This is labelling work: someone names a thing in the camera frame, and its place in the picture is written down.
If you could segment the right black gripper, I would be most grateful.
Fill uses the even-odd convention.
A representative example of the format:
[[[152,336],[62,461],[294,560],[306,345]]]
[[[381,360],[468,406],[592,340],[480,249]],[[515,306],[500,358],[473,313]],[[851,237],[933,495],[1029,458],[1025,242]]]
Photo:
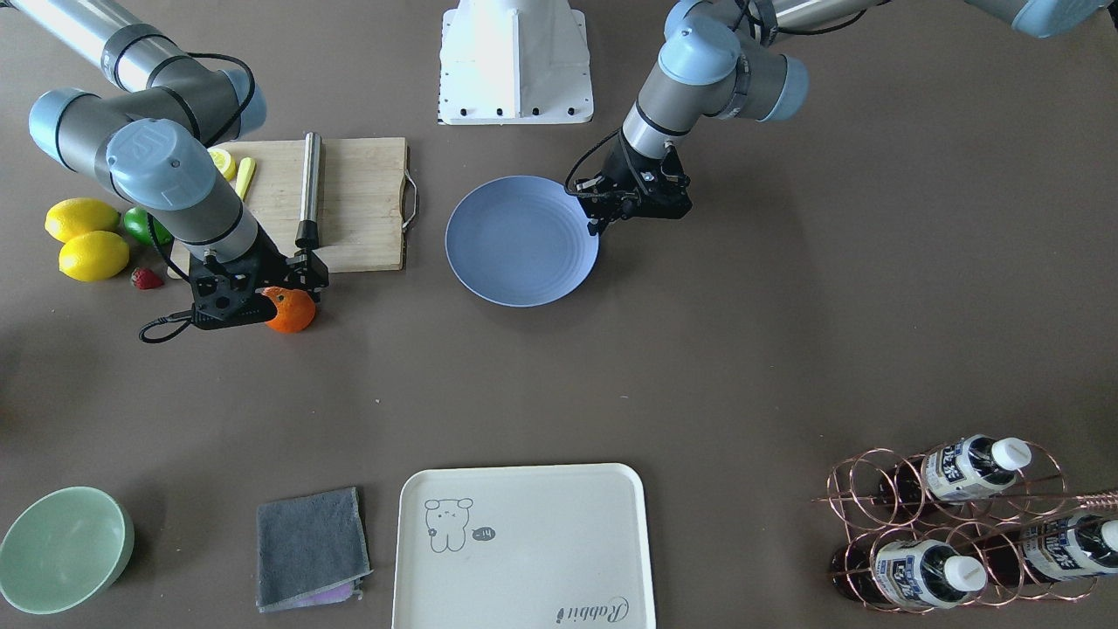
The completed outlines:
[[[330,271],[318,254],[299,250],[284,256],[267,234],[257,235],[248,251],[220,263],[205,252],[192,256],[189,283],[193,294],[191,322],[197,328],[231,328],[272,320],[276,309],[263,297],[267,287],[307,292],[315,303],[330,286]]]

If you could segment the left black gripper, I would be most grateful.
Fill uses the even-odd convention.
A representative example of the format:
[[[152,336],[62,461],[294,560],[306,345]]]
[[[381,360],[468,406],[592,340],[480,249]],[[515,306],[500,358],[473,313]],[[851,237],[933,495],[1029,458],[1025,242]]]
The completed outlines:
[[[632,147],[620,131],[612,131],[576,160],[574,168],[582,166],[582,161],[603,146],[612,151],[598,174],[578,179],[574,184],[574,196],[590,221],[593,238],[606,230],[607,222],[631,218],[680,219],[694,207],[686,194],[691,180],[672,141],[666,141],[665,155],[650,158]]]

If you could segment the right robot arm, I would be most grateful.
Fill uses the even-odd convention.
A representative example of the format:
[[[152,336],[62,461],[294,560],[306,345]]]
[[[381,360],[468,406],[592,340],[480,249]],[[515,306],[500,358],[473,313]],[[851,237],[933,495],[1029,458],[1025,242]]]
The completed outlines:
[[[328,268],[315,252],[280,248],[224,180],[209,147],[260,128],[266,101],[252,68],[209,69],[113,1],[13,1],[122,95],[76,88],[35,102],[29,131],[46,155],[139,204],[190,254],[193,303],[180,327],[231,328],[274,320],[268,287],[320,301]]]

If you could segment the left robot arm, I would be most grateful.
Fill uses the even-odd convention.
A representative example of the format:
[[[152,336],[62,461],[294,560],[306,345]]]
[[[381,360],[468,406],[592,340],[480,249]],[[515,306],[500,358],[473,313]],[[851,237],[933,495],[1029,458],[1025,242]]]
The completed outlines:
[[[594,177],[563,180],[591,236],[631,218],[679,219],[692,208],[678,147],[698,120],[789,120],[804,104],[805,65],[773,44],[856,23],[871,1],[679,1],[664,42]]]

